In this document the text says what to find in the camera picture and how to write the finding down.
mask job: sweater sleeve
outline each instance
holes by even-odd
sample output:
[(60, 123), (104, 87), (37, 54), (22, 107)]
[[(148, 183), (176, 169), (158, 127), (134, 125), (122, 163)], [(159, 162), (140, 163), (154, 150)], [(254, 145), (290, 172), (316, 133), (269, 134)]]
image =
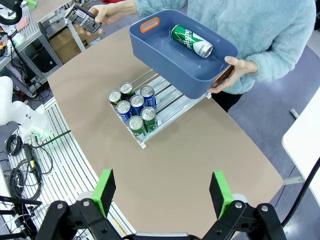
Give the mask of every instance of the sweater sleeve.
[(146, 17), (165, 9), (180, 9), (188, 0), (134, 0), (137, 14)]
[(255, 81), (271, 81), (284, 77), (295, 68), (309, 40), (316, 21), (314, 1), (304, 1), (298, 16), (274, 40), (268, 51), (253, 54), (245, 60), (258, 65), (257, 73), (244, 76)]

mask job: black pants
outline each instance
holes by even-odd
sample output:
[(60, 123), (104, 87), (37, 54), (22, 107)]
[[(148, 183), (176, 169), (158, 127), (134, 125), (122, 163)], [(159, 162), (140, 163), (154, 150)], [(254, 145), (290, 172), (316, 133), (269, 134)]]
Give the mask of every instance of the black pants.
[(219, 93), (212, 93), (211, 96), (223, 110), (228, 112), (229, 109), (239, 101), (242, 94), (230, 94), (221, 91)]

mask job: person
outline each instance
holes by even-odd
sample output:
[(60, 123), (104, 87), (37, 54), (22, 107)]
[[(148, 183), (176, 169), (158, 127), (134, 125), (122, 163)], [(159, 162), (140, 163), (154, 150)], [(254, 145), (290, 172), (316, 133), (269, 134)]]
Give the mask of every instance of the person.
[(97, 23), (109, 25), (126, 15), (146, 17), (186, 4), (190, 18), (238, 49), (237, 58), (225, 58), (234, 66), (230, 76), (208, 90), (226, 112), (255, 81), (279, 79), (294, 69), (316, 21), (315, 0), (125, 0), (90, 12)]

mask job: blue can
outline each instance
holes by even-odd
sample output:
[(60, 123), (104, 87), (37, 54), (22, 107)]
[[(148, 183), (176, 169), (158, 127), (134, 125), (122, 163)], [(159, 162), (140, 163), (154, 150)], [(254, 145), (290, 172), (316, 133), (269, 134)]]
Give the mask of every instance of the blue can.
[(116, 111), (119, 113), (119, 115), (122, 118), (122, 121), (125, 124), (129, 123), (129, 119), (133, 116), (131, 105), (128, 101), (120, 101), (116, 105)]
[(148, 107), (156, 109), (156, 95), (155, 90), (151, 86), (144, 86), (141, 88), (141, 95), (144, 97), (144, 101)]
[(131, 97), (130, 104), (132, 106), (133, 113), (137, 116), (140, 116), (142, 109), (146, 107), (145, 99), (140, 94), (136, 94), (133, 97)]

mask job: brown tabletop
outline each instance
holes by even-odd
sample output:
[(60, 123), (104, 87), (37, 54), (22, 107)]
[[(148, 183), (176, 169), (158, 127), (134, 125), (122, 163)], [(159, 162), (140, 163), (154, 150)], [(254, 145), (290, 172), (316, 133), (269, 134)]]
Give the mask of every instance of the brown tabletop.
[(113, 168), (114, 201), (138, 232), (202, 237), (215, 222), (209, 193), (222, 170), (234, 193), (267, 203), (282, 178), (212, 99), (203, 99), (142, 149), (111, 109), (108, 93), (149, 68), (132, 53), (128, 28), (106, 37), (48, 81), (78, 144), (100, 175)]
[(35, 23), (40, 22), (41, 19), (48, 14), (54, 12), (61, 6), (67, 4), (67, 0), (36, 0), (38, 3), (35, 9), (30, 8), (32, 20)]

